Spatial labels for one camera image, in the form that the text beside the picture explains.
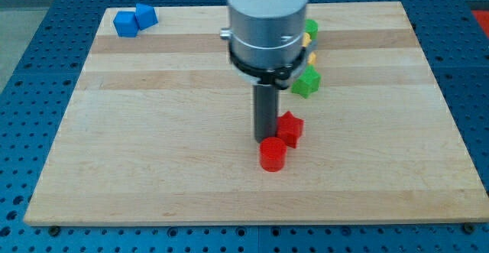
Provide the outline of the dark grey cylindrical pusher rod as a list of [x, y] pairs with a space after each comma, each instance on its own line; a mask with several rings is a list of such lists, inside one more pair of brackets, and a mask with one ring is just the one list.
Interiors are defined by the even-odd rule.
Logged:
[[272, 85], [253, 86], [254, 138], [261, 143], [277, 132], [279, 92]]

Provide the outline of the black mounting flange ring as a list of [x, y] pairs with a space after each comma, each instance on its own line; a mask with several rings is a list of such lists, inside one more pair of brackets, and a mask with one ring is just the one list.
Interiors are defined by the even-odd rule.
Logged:
[[308, 47], [301, 47], [299, 55], [291, 63], [276, 68], [257, 68], [240, 60], [228, 46], [229, 60], [238, 75], [251, 85], [270, 85], [279, 90], [288, 89], [306, 71]]

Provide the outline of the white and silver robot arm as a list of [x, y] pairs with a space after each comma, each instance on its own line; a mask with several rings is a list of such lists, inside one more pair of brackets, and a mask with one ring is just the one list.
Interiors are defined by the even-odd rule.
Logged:
[[303, 46], [309, 0], [226, 0], [229, 26], [220, 31], [232, 66], [253, 86], [254, 138], [277, 133], [279, 92], [306, 69]]

